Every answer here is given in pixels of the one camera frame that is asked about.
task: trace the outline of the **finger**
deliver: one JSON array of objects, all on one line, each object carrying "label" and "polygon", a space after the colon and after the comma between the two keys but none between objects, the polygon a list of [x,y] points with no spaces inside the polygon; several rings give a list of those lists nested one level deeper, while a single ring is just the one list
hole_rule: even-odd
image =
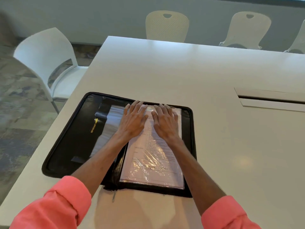
[{"label": "finger", "polygon": [[169,114],[170,116],[173,116],[173,110],[172,110],[172,108],[169,107],[167,104],[164,104],[164,107],[166,107],[166,109],[167,109],[167,111],[168,111],[168,114]]},{"label": "finger", "polygon": [[157,113],[152,112],[152,118],[153,118],[153,121],[154,121],[155,124],[157,124],[159,122]]},{"label": "finger", "polygon": [[167,114],[168,114],[167,108],[164,107],[163,104],[160,104],[160,108],[162,109],[162,112],[163,112],[164,115],[167,115]]},{"label": "finger", "polygon": [[131,104],[131,106],[130,106],[130,108],[129,108],[129,111],[128,111],[128,114],[132,113],[132,111],[134,110],[134,108],[135,108],[135,106],[136,106],[137,103],[139,103],[139,101],[138,101],[138,100],[135,100],[135,101]]},{"label": "finger", "polygon": [[177,112],[173,112],[173,117],[174,117],[175,121],[178,122],[178,114],[177,114]]},{"label": "finger", "polygon": [[135,106],[134,112],[138,112],[143,103],[144,103],[144,101],[137,103]]},{"label": "finger", "polygon": [[127,115],[129,106],[130,104],[127,104],[126,107],[124,108],[123,116]]},{"label": "finger", "polygon": [[163,115],[162,109],[159,106],[154,105],[154,107],[155,107],[155,110],[158,113],[158,115]]},{"label": "finger", "polygon": [[140,108],[140,110],[139,110],[139,114],[141,114],[141,115],[144,114],[144,112],[146,111],[147,106],[148,106],[148,105],[142,106],[142,107]]},{"label": "finger", "polygon": [[141,120],[141,125],[144,125],[145,124],[145,121],[147,120],[148,118],[148,115],[144,115],[142,120]]}]

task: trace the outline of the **wall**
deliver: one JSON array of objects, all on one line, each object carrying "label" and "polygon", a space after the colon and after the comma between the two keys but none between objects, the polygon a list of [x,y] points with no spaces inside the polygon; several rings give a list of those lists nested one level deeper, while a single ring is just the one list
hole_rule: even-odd
[{"label": "wall", "polygon": [[305,19],[305,9],[220,0],[1,0],[16,34],[28,37],[57,27],[71,42],[102,44],[108,35],[146,38],[145,18],[155,10],[177,11],[190,20],[186,43],[219,45],[232,16],[254,11],[269,16],[271,27],[260,46],[284,51]]}]

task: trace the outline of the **chair seat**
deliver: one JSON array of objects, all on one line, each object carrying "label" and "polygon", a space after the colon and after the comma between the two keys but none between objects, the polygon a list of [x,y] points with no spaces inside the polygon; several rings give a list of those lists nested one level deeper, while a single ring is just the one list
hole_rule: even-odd
[{"label": "chair seat", "polygon": [[67,72],[57,83],[54,89],[53,99],[68,99],[85,74],[87,68],[87,66],[77,66]]}]

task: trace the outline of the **person's left arm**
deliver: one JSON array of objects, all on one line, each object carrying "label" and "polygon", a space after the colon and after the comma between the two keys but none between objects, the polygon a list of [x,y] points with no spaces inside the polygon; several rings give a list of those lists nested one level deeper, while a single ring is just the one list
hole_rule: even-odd
[{"label": "person's left arm", "polygon": [[147,106],[141,107],[142,104],[139,101],[128,104],[118,131],[107,144],[71,176],[63,177],[43,198],[25,207],[14,218],[10,229],[76,229],[113,160],[123,146],[143,130]]}]

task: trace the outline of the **person's left hand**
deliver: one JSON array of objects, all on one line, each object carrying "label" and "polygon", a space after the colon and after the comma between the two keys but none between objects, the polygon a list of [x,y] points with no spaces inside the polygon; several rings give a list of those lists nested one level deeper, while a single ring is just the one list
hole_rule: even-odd
[{"label": "person's left hand", "polygon": [[124,109],[123,117],[116,133],[119,134],[126,143],[133,137],[138,136],[144,129],[144,124],[148,115],[144,115],[147,105],[141,107],[142,104],[143,101],[136,100],[131,105],[127,104]]}]

